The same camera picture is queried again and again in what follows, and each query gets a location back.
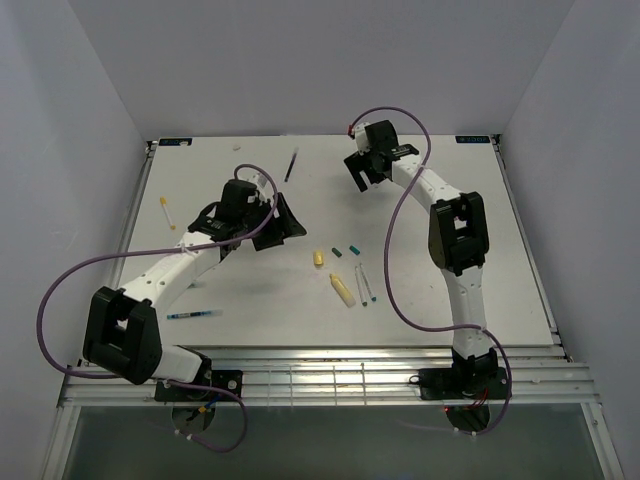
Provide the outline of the yellow highlighter cap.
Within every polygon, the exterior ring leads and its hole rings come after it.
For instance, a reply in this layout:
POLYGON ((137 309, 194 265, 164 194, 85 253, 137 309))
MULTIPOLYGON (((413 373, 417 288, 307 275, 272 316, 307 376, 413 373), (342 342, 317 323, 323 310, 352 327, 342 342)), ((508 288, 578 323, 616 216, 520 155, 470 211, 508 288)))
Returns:
POLYGON ((313 252, 313 264, 317 268, 320 268, 324 265, 324 254, 321 250, 316 250, 313 252))

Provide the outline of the dark purple pen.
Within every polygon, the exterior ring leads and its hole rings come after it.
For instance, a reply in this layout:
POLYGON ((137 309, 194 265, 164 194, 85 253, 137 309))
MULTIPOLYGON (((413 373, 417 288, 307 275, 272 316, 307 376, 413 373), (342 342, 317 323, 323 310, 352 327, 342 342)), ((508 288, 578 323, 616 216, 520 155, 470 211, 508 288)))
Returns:
POLYGON ((286 170, 286 173, 285 173, 285 176, 284 176, 284 179, 283 179, 284 183, 287 183, 289 181, 290 177, 291 177, 291 173, 292 173, 292 170, 294 168, 295 162, 297 160, 298 154, 299 154, 299 147, 296 146, 296 147, 294 147, 291 159, 290 159, 289 164, 287 166, 287 170, 286 170))

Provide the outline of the yellow highlighter pen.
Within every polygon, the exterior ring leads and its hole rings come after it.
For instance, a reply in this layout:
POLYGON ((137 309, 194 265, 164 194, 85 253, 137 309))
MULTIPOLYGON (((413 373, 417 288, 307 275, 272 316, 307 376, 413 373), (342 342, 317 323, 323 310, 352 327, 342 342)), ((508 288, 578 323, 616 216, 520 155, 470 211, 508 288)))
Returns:
POLYGON ((340 299, 343 301, 343 303, 348 308, 353 307, 356 304, 356 300, 353 294, 351 293, 351 291, 347 288, 347 286, 341 280, 341 278, 336 274, 330 274, 329 279, 330 279, 331 286, 333 287, 335 292, 338 294, 340 299))

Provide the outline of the yellow capped white marker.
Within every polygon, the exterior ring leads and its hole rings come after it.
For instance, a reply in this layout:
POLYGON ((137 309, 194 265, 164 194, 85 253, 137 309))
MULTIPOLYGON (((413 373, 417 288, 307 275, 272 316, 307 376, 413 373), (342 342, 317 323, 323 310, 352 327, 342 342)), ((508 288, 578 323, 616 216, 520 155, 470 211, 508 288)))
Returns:
POLYGON ((170 211, 168 209, 168 203, 167 200, 164 196, 161 196, 159 199, 162 211, 164 213, 164 216, 166 218, 166 221, 168 223, 169 229, 170 230, 176 230, 176 225, 171 217, 170 211))

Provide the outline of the teal capped white marker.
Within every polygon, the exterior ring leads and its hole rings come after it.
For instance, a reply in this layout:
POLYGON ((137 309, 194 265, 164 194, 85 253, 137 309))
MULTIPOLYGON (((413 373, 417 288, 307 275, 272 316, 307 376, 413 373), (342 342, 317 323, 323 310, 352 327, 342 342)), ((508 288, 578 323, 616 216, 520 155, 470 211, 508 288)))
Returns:
POLYGON ((364 286, 363 286, 363 279, 360 273, 360 269, 358 265, 355 265, 354 267, 354 276, 356 279, 356 286, 357 286, 357 291, 358 291, 358 296, 359 296, 359 301, 360 304, 363 307, 366 307, 368 305, 368 301, 367 301, 367 297, 364 291, 364 286))

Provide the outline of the green capped white marker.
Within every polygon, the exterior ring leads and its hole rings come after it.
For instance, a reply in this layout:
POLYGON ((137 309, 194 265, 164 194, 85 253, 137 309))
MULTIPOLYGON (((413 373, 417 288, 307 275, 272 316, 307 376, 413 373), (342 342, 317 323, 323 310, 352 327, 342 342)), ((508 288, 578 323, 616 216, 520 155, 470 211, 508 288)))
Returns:
POLYGON ((371 283, 368 279, 368 276, 366 275, 366 271, 364 269, 364 265, 362 263, 359 264, 359 270, 360 270, 360 274, 362 277, 362 280, 364 282, 365 285, 365 289, 367 292, 367 295, 369 296, 369 299, 371 302, 376 302, 377 301, 377 297, 372 289, 371 283))

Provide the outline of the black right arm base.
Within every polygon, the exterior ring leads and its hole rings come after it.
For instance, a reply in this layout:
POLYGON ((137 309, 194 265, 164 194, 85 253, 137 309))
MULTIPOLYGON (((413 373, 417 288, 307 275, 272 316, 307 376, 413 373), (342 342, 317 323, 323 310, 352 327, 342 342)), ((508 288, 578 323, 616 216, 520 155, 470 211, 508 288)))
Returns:
POLYGON ((504 400, 509 382, 506 370, 473 378, 464 378, 453 367, 419 369, 409 378, 417 386, 422 400, 504 400))

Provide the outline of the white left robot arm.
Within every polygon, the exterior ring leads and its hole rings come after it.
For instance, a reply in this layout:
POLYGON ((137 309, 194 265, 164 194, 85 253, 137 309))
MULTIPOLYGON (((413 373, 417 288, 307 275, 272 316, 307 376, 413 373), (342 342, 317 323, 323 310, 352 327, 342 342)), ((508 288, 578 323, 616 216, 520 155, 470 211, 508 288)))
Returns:
POLYGON ((161 340, 160 322, 169 307, 244 239, 261 251, 306 233, 283 194, 269 199, 254 181, 228 181, 221 199, 187 227, 176 252, 117 289, 102 287, 93 295, 84 358, 134 385, 172 380, 188 398, 205 397, 212 376, 204 356, 161 340))

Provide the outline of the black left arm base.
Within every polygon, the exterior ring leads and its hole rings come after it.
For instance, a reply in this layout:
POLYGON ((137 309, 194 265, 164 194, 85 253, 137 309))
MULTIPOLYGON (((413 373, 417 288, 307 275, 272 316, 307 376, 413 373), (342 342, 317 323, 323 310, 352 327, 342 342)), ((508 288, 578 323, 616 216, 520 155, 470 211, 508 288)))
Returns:
POLYGON ((242 370, 211 370, 193 384, 193 388, 167 382, 156 383, 153 399, 166 403, 233 402, 242 397, 242 370))

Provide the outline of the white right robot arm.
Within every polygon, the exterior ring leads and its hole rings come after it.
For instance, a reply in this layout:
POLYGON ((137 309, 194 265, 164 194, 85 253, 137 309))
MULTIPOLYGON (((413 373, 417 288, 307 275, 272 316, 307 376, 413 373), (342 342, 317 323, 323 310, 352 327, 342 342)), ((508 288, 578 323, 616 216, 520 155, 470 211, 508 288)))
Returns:
POLYGON ((432 332, 453 333, 452 365, 420 382, 431 389, 449 390, 464 397, 482 393, 498 375, 498 358, 486 333, 483 267, 489 251, 484 201, 477 192, 451 186, 418 159, 411 144, 402 145, 392 123, 364 122, 348 135, 357 151, 344 163, 359 190, 389 180, 404 189, 400 203, 413 197, 428 213, 428 252, 440 269, 449 296, 450 327, 432 332))

